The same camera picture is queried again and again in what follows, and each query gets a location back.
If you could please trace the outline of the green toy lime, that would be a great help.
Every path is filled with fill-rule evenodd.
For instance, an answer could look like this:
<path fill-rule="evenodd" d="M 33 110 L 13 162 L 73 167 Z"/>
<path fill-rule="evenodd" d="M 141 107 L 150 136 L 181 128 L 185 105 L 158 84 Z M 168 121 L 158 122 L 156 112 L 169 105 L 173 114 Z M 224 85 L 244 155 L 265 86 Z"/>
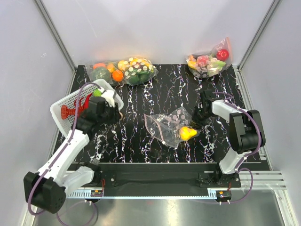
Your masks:
<path fill-rule="evenodd" d="M 93 92 L 94 97 L 100 97 L 101 95 L 102 95 L 102 92 L 100 89 L 94 90 L 94 92 Z"/>

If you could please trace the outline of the yellow toy pear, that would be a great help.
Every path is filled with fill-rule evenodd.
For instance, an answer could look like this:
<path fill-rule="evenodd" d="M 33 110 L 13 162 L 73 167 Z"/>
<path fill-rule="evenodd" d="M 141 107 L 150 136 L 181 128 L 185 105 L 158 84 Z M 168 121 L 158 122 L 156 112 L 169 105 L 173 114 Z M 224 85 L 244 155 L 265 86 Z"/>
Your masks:
<path fill-rule="evenodd" d="M 183 141 L 187 141 L 197 135 L 197 130 L 192 129 L 190 127 L 181 127 L 179 130 L 180 138 Z"/>

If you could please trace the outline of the clear zip top bag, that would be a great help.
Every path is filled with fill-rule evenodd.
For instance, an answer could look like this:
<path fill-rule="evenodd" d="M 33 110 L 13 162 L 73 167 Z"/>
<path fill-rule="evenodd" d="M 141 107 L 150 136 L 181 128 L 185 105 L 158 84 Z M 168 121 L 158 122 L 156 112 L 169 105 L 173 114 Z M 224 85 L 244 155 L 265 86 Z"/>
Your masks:
<path fill-rule="evenodd" d="M 145 128 L 148 133 L 162 144 L 172 148 L 177 148 L 179 143 L 184 142 L 181 140 L 179 134 L 181 127 L 194 129 L 190 125 L 191 118 L 191 114 L 184 107 L 174 110 L 169 115 L 144 115 Z M 197 130 L 198 133 L 194 137 L 197 137 L 200 134 L 200 130 L 195 130 Z"/>

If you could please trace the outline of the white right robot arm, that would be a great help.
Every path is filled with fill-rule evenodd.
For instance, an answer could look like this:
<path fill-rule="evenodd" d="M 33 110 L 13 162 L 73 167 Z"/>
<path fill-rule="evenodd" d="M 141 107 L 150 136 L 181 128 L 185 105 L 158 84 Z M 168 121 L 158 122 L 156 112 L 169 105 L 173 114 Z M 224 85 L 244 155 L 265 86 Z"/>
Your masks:
<path fill-rule="evenodd" d="M 195 128 L 201 128 L 214 116 L 219 116 L 229 123 L 228 139 L 230 149 L 218 163 L 214 182 L 225 186 L 230 182 L 230 175 L 238 173 L 241 164 L 265 145 L 266 138 L 261 116 L 257 110 L 246 110 L 230 102 L 231 94 L 211 92 L 200 93 L 200 106 L 196 106 L 191 119 Z"/>

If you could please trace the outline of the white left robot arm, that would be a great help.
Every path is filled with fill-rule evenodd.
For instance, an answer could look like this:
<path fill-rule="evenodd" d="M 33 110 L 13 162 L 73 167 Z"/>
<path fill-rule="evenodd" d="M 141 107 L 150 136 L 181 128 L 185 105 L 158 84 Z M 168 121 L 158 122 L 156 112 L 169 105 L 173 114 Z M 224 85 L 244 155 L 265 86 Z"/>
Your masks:
<path fill-rule="evenodd" d="M 117 123 L 122 115 L 112 96 L 91 97 L 88 108 L 77 114 L 73 129 L 55 154 L 36 172 L 24 177 L 24 193 L 28 211 L 34 205 L 50 213 L 57 213 L 72 192 L 85 184 L 97 186 L 102 178 L 94 166 L 81 166 L 66 175 L 66 171 L 79 152 L 90 142 L 99 128 L 108 123 Z"/>

